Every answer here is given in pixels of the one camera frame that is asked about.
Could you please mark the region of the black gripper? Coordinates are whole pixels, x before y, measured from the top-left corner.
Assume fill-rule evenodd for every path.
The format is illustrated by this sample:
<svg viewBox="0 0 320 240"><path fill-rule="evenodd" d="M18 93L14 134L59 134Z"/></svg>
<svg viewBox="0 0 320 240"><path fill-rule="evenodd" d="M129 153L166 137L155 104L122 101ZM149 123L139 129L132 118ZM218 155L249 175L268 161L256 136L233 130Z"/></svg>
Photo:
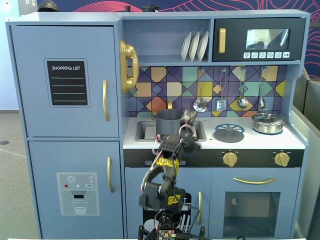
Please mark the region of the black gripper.
<svg viewBox="0 0 320 240"><path fill-rule="evenodd" d="M160 135L160 145L157 149L164 155L182 156L184 153L191 154L200 150L200 145L197 143L198 136L196 128L193 125L198 112L185 109L181 118L182 125L176 134Z"/></svg>

